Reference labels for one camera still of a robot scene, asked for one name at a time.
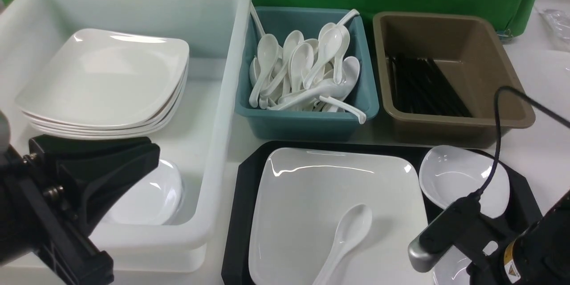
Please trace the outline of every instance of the plastic bag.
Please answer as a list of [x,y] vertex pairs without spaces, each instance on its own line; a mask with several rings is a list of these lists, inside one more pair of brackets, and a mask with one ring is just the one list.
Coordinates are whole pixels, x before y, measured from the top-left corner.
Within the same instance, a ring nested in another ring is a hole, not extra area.
[[547,21],[554,34],[566,45],[570,45],[570,16],[556,9],[541,10],[540,15]]

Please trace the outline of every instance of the stack of plates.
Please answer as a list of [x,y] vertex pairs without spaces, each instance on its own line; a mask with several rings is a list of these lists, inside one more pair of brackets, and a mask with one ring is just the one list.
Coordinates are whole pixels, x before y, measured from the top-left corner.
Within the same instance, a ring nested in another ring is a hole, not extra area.
[[180,39],[84,29],[16,97],[30,125],[73,139],[119,139],[165,127],[184,93]]

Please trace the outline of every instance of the warning label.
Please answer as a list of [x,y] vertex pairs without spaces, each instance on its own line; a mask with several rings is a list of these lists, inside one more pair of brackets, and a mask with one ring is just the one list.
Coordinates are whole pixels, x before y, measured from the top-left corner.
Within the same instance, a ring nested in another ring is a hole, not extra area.
[[505,272],[507,273],[507,278],[511,281],[511,284],[517,283],[521,280],[521,273],[515,265],[515,260],[513,260],[513,246],[515,242],[510,243],[505,249],[505,254],[503,255],[503,262],[505,264]]

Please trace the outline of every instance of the teal plastic bin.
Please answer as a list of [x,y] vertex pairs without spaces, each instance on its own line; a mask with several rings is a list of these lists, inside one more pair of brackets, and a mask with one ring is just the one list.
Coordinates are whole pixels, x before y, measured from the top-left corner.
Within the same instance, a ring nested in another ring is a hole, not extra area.
[[[257,13],[265,32],[275,35],[279,44],[283,45],[283,41],[293,30],[303,32],[305,39],[318,38],[322,26],[329,22],[338,22],[348,10],[259,7]],[[361,68],[360,79],[346,102],[362,110],[368,122],[376,117],[379,101],[362,18],[355,17],[346,27],[350,31],[350,47],[346,56],[358,58]],[[253,20],[250,19],[236,94],[236,112],[248,119],[254,134],[261,139],[310,141],[350,139],[354,131],[362,126],[351,113],[262,110],[249,105],[248,99],[252,89],[249,66],[257,52],[259,38]]]

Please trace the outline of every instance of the black cable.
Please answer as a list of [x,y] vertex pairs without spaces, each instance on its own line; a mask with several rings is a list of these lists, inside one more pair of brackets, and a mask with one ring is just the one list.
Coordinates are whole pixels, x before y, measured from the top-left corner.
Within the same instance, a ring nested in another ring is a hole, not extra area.
[[495,127],[497,129],[497,145],[495,147],[495,157],[493,158],[493,166],[491,167],[491,173],[489,173],[489,176],[487,177],[485,183],[483,183],[483,185],[478,190],[476,190],[475,192],[470,194],[470,195],[475,196],[477,199],[481,198],[481,195],[483,194],[483,192],[485,191],[487,186],[489,186],[489,184],[491,183],[491,180],[493,179],[493,176],[495,175],[495,171],[497,171],[497,166],[499,165],[499,153],[501,151],[501,119],[499,118],[499,95],[503,91],[509,91],[509,92],[515,94],[515,96],[521,98],[522,100],[529,103],[531,106],[533,106],[536,109],[540,110],[541,112],[545,113],[548,117],[556,120],[558,123],[561,123],[566,128],[570,129],[570,121],[562,118],[557,113],[546,108],[545,106],[543,106],[539,102],[535,101],[534,99],[530,98],[526,94],[523,94],[522,92],[520,92],[519,90],[516,90],[515,88],[513,88],[511,86],[500,87],[495,92],[495,98],[493,99],[493,110],[495,112]]

